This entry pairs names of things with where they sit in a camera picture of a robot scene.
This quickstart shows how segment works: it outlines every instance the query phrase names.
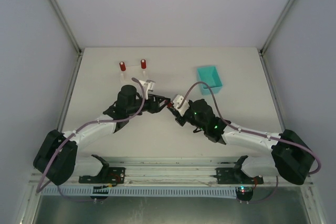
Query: purple cable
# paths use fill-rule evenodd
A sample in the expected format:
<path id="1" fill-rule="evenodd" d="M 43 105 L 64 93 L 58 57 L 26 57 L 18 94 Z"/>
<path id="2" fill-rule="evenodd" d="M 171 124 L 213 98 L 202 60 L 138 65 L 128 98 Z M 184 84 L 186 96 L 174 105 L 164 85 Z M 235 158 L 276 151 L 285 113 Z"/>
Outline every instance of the purple cable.
<path id="1" fill-rule="evenodd" d="M 215 107 L 216 107 L 216 110 L 217 110 L 217 113 L 218 113 L 220 119 L 222 119 L 222 121 L 223 121 L 227 126 L 229 126 L 230 128 L 234 129 L 235 131 L 239 131 L 239 129 L 238 129 L 237 127 L 234 127 L 233 125 L 231 125 L 229 122 L 227 122 L 227 121 L 222 117 L 222 115 L 221 115 L 221 113 L 220 113 L 220 111 L 219 111 L 218 105 L 217 105 L 217 101 L 216 101 L 215 95 L 214 95 L 214 93 L 212 92 L 211 87 L 210 87 L 206 82 L 198 81 L 198 82 L 196 82 L 195 84 L 193 84 L 193 85 L 190 87 L 190 89 L 187 91 L 187 93 L 185 94 L 184 99 L 183 99 L 181 105 L 178 107 L 178 109 L 182 107 L 183 103 L 186 101 L 186 99 L 187 99 L 189 93 L 191 92 L 191 90 L 192 90 L 196 85 L 198 85 L 198 84 L 203 84 L 203 85 L 205 85 L 205 86 L 209 89 L 209 91 L 210 91 L 210 93 L 211 93 L 211 96 L 212 96 L 212 99 L 214 100 Z M 244 130 L 244 129 L 241 129 L 240 131 L 241 131 L 241 132 L 244 132 L 244 133 L 247 133 L 247 134 L 251 134 L 251 135 L 255 135 L 255 136 L 261 136 L 261 137 L 264 137 L 264 138 L 268 138 L 266 134 L 262 134 L 262 133 L 259 133 L 259 132 L 248 131 L 248 130 Z M 312 155 L 313 158 L 315 158 L 315 160 L 316 160 L 316 162 L 317 162 L 317 168 L 316 168 L 315 170 L 309 172 L 309 173 L 308 173 L 309 175 L 315 174 L 315 173 L 319 172 L 319 170 L 321 169 L 322 164 L 321 164 L 320 158 L 319 158 L 314 152 L 312 152 L 310 149 L 308 149 L 307 147 L 305 147 L 305 146 L 303 146 L 303 145 L 300 145 L 300 144 L 297 144 L 297 143 L 293 143 L 293 142 L 287 141 L 287 140 L 283 140 L 283 139 L 280 139 L 280 138 L 276 138 L 276 137 L 273 137 L 273 136 L 271 136 L 270 139 L 275 140 L 275 141 L 278 141 L 278 142 L 282 142 L 282 143 L 285 143 L 285 144 L 289 144 L 289 145 L 292 145 L 292 146 L 295 146 L 295 147 L 298 147 L 298 148 L 304 150 L 305 152 L 308 152 L 310 155 Z"/>
<path id="2" fill-rule="evenodd" d="M 83 124 L 81 127 L 79 127 L 79 128 L 76 130 L 76 134 L 77 134 L 78 132 L 80 132 L 82 129 L 84 129 L 86 126 L 90 125 L 90 124 L 98 124 L 98 123 L 121 123 L 121 122 L 128 121 L 128 120 L 134 118 L 135 116 L 137 116 L 137 115 L 141 112 L 141 110 L 142 110 L 142 108 L 143 108 L 143 106 L 144 106 L 144 104 L 145 104 L 145 90 L 143 89 L 143 86 L 141 85 L 141 83 L 140 83 L 140 81 L 139 81 L 138 79 L 136 79 L 136 78 L 132 78 L 132 81 L 134 81 L 134 82 L 136 82 L 137 84 L 139 84 L 139 85 L 140 85 L 140 88 L 141 88 L 141 91 L 142 91 L 142 102 L 141 102 L 141 105 L 140 105 L 138 111 L 137 111 L 134 115 L 132 115 L 132 116 L 130 116 L 130 117 L 128 117 L 128 118 L 125 118 L 125 119 L 119 119 L 119 120 L 100 120 L 99 122 L 98 122 L 98 121 L 91 121 L 91 122 L 85 123 L 85 124 Z M 47 166 L 46 166 L 46 168 L 45 168 L 45 170 L 44 170 L 44 172 L 43 172 L 43 174 L 42 174 L 42 177 L 41 177 L 40 181 L 38 182 L 37 189 L 36 189 L 36 193 L 40 193 L 40 192 L 41 192 L 41 191 L 42 191 L 42 190 L 43 190 L 43 189 L 50 183 L 50 181 L 48 181 L 48 182 L 46 182 L 46 183 L 42 186 L 42 183 L 43 183 L 44 179 L 46 178 L 47 173 L 48 173 L 48 171 L 49 171 L 49 169 L 50 169 L 52 163 L 54 162 L 54 160 L 55 160 L 57 154 L 61 151 L 61 149 L 63 148 L 63 146 L 64 146 L 64 145 L 65 145 L 71 138 L 73 138 L 74 136 L 75 136 L 75 134 L 74 134 L 74 133 L 71 133 L 71 134 L 70 134 L 70 135 L 69 135 L 69 136 L 68 136 L 68 137 L 67 137 L 67 138 L 66 138 L 66 139 L 59 145 L 59 147 L 55 150 L 55 153 L 52 155 L 51 159 L 49 160 L 49 163 L 47 164 Z"/>
<path id="3" fill-rule="evenodd" d="M 267 197 L 265 197 L 264 199 L 260 199 L 260 200 L 255 200 L 255 201 L 243 201 L 243 200 L 240 200 L 238 198 L 236 198 L 240 203 L 242 202 L 246 202 L 246 204 L 257 204 L 257 203 L 262 203 L 268 199 L 270 199 L 271 197 L 273 197 L 273 195 L 276 193 L 276 191 L 278 190 L 278 186 L 279 186 L 279 178 L 278 176 L 276 176 L 277 178 L 277 182 L 275 184 L 275 187 L 274 187 L 274 190 L 271 192 L 270 195 L 268 195 Z"/>

